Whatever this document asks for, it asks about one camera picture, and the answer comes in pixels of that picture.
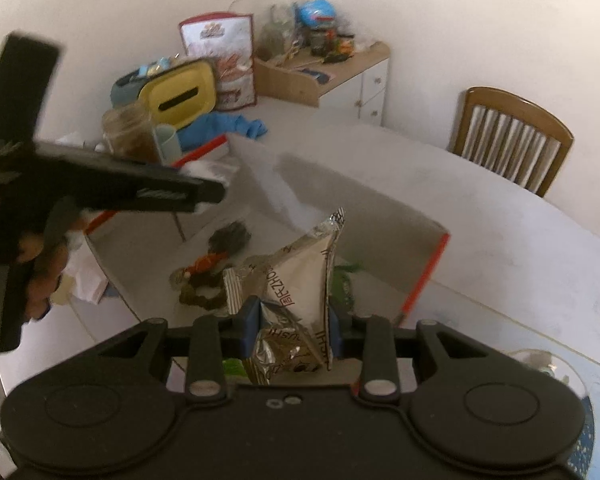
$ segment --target screw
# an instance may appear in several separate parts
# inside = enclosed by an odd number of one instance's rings
[[[213,397],[220,393],[220,384],[202,379],[189,385],[189,393],[196,397]]]
[[[393,381],[386,379],[374,379],[365,383],[365,390],[368,394],[376,397],[386,397],[394,394],[398,387]]]
[[[555,373],[553,370],[551,370],[551,368],[549,368],[548,366],[542,366],[540,368],[538,368],[539,372],[542,372],[545,375],[548,375],[549,377],[553,377],[555,379]]]
[[[299,397],[297,395],[288,395],[285,397],[285,402],[287,404],[291,404],[292,406],[302,404],[302,397]]]
[[[285,403],[282,402],[282,400],[280,399],[267,399],[267,402],[265,402],[265,404],[268,408],[271,408],[272,410],[279,410],[280,408],[285,407]]]

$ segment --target red edge strip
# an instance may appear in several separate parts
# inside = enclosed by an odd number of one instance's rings
[[[404,316],[406,316],[411,311],[411,309],[413,308],[413,305],[415,304],[420,293],[422,292],[422,289],[424,288],[425,285],[427,285],[427,282],[431,278],[433,271],[436,269],[436,266],[437,266],[438,262],[440,261],[440,258],[442,257],[442,253],[445,252],[446,244],[449,242],[449,238],[451,238],[451,234],[449,234],[449,233],[444,233],[440,237],[440,241],[438,242],[436,251],[433,253],[431,258],[427,262],[427,266],[424,268],[424,272],[420,276],[420,279],[416,283],[416,286],[413,288],[411,293],[408,295],[407,301],[405,301],[404,305],[402,306],[401,320],[404,318]]]
[[[217,136],[215,139],[210,140],[208,143],[204,144],[203,146],[196,148],[192,152],[187,153],[187,155],[183,156],[179,160],[176,160],[176,162],[174,162],[172,164],[172,167],[181,168],[187,162],[190,162],[192,160],[198,160],[199,158],[202,158],[202,156],[206,155],[207,153],[211,152],[212,150],[216,149],[217,147],[222,146],[225,142],[226,142],[225,134]],[[90,235],[98,227],[100,227],[102,224],[104,224],[104,222],[106,222],[107,220],[109,220],[110,218],[115,216],[116,213],[117,213],[117,211],[103,211],[98,216],[96,216],[96,218],[91,220],[91,222],[89,222],[89,225],[87,225],[87,228],[84,230],[84,233],[86,235]]]

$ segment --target human hand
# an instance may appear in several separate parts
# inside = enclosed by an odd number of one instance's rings
[[[78,218],[70,227],[71,231],[81,231],[87,226],[83,218]],[[39,234],[25,234],[20,238],[20,255],[18,263],[30,262],[38,258],[44,247],[44,240]],[[50,254],[44,254],[43,260],[36,262],[34,275],[27,284],[27,320],[42,319],[50,309],[49,296],[58,288],[60,276],[69,259],[69,250],[65,242],[53,248]]]

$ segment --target blue toy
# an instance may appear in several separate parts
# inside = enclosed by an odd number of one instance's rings
[[[319,27],[326,20],[334,20],[336,11],[327,0],[311,0],[299,8],[300,20],[310,28]]]

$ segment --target white table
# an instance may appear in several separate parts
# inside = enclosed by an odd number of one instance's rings
[[[600,238],[504,178],[390,130],[268,98],[243,113],[268,126],[265,145],[446,227],[436,282],[600,364]]]
[[[501,177],[389,130],[267,98],[243,113],[268,126],[265,145],[361,180],[451,232],[409,322],[437,318],[494,348],[546,349],[573,365],[594,405],[589,478],[600,479],[600,239]],[[5,391],[133,323],[120,300],[55,308],[0,356]]]

